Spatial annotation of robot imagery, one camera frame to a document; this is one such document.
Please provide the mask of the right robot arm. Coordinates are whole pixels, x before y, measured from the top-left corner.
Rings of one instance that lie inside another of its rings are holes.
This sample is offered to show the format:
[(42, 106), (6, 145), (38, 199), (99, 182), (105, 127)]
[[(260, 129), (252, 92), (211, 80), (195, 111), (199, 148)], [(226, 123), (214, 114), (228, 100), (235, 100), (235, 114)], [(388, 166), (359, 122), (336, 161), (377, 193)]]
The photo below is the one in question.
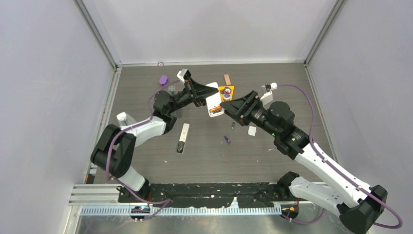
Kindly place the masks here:
[(297, 173), (288, 172), (279, 181), (278, 194), (308, 200), (339, 217), (355, 234), (365, 234), (384, 211), (380, 202), (387, 191), (371, 186), (346, 171), (330, 158), (309, 135), (294, 125), (295, 114), (287, 103), (274, 101), (265, 108), (257, 92), (221, 103), (225, 114), (242, 126), (250, 123), (274, 137), (274, 145), (284, 155), (310, 169), (326, 186), (312, 183)]

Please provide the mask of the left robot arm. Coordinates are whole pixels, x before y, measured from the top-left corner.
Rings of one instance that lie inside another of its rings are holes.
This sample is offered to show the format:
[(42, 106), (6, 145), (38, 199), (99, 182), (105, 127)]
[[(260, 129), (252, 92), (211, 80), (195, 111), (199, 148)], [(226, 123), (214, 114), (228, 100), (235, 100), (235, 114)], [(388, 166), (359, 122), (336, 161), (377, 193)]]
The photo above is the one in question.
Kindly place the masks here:
[(168, 133), (176, 122), (173, 112), (193, 103), (205, 106), (206, 99), (219, 92), (217, 88), (199, 84), (192, 78), (184, 79), (184, 88), (172, 95), (159, 90), (153, 95), (153, 113), (146, 120), (126, 126), (109, 124), (95, 145), (90, 161), (131, 189), (131, 196), (138, 202), (149, 197), (149, 181), (131, 164), (136, 147), (153, 137)]

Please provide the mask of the large white remote control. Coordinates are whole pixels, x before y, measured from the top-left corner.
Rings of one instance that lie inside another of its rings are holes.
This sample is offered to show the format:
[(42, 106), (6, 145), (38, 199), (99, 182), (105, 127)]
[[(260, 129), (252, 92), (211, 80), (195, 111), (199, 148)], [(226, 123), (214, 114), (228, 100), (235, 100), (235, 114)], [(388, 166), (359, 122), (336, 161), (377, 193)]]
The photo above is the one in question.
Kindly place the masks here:
[[(207, 84), (207, 86), (215, 88), (218, 91), (217, 93), (213, 94), (212, 96), (206, 98), (206, 106), (207, 106), (207, 112), (208, 112), (209, 117), (217, 117), (217, 116), (220, 116), (220, 115), (224, 114), (224, 110), (220, 106), (222, 100), (221, 100), (221, 97), (220, 97), (218, 83), (217, 82), (212, 82), (212, 83)], [(219, 112), (219, 113), (211, 114), (209, 112), (209, 110), (213, 109), (213, 108), (222, 108), (222, 111)]]

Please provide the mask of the white battery cover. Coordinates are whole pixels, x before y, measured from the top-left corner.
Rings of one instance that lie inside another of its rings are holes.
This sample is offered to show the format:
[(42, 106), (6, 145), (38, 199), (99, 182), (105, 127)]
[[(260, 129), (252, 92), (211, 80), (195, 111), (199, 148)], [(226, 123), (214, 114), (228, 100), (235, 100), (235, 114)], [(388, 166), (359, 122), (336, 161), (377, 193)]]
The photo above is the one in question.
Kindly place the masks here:
[(248, 135), (249, 136), (255, 136), (256, 135), (256, 132), (257, 132), (257, 128), (256, 127), (254, 127), (254, 126), (249, 126), (249, 128), (248, 128)]

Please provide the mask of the orange battery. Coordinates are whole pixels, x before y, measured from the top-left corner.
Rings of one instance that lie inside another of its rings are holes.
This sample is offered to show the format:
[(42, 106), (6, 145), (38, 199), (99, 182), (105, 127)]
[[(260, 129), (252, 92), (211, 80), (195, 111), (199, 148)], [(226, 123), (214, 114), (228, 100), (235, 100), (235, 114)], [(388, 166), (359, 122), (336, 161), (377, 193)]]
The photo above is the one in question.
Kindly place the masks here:
[(209, 110), (209, 112), (210, 112), (211, 114), (219, 113), (219, 112), (221, 112), (221, 111), (222, 111), (222, 108), (213, 108), (213, 109), (210, 109), (210, 110)]

